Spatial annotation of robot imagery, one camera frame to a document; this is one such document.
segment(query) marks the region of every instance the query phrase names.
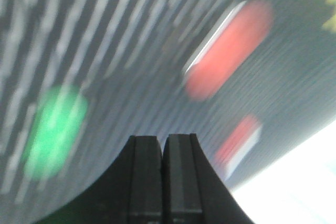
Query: red object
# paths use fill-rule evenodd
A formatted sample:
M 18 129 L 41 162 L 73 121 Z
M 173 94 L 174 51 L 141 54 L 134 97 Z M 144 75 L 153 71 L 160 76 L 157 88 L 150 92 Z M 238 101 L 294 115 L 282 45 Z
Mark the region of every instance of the red object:
M 244 117 L 221 145 L 215 157 L 228 178 L 243 158 L 259 141 L 261 123 L 253 115 Z
M 212 97 L 269 33 L 273 11 L 265 1 L 245 4 L 200 62 L 187 72 L 190 97 Z

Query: gray striped surface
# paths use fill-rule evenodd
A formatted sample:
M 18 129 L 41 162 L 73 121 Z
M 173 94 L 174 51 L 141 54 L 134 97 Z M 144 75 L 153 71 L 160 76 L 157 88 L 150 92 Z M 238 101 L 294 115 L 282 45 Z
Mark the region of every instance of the gray striped surface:
M 270 36 L 217 95 L 188 98 L 182 68 L 219 16 L 242 0 L 0 0 L 0 223 L 31 223 L 86 189 L 128 136 L 195 132 L 213 155 L 247 114 L 261 140 L 233 187 L 336 115 L 335 35 L 324 0 L 268 0 Z M 63 170 L 30 181 L 19 161 L 39 97 L 73 85 L 89 113 Z

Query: yellow shape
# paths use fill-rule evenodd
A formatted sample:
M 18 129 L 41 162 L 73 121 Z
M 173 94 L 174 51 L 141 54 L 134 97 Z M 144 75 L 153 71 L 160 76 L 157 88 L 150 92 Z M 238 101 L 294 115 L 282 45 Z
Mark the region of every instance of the yellow shape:
M 336 14 L 328 19 L 327 22 L 322 25 L 322 28 L 336 33 Z
M 336 5 L 336 0 L 326 0 L 325 3 L 328 5 Z

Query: green circle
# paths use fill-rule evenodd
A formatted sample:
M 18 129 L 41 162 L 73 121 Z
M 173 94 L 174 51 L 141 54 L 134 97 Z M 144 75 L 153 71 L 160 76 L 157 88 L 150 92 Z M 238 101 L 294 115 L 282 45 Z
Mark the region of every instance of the green circle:
M 42 97 L 23 153 L 26 176 L 49 178 L 63 168 L 87 108 L 75 87 L 56 87 Z

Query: black plastic part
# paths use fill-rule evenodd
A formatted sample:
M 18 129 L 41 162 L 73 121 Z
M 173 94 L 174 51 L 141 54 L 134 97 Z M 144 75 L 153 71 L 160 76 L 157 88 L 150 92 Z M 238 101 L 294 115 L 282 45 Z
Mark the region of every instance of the black plastic part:
M 127 224 L 136 137 L 80 196 L 36 224 Z
M 216 175 L 196 134 L 190 135 L 206 224 L 253 224 Z
M 170 135 L 163 152 L 166 224 L 203 223 L 189 135 Z
M 222 184 L 195 134 L 131 136 L 84 193 L 37 224 L 253 224 Z
M 129 224 L 161 224 L 161 149 L 156 136 L 136 139 Z

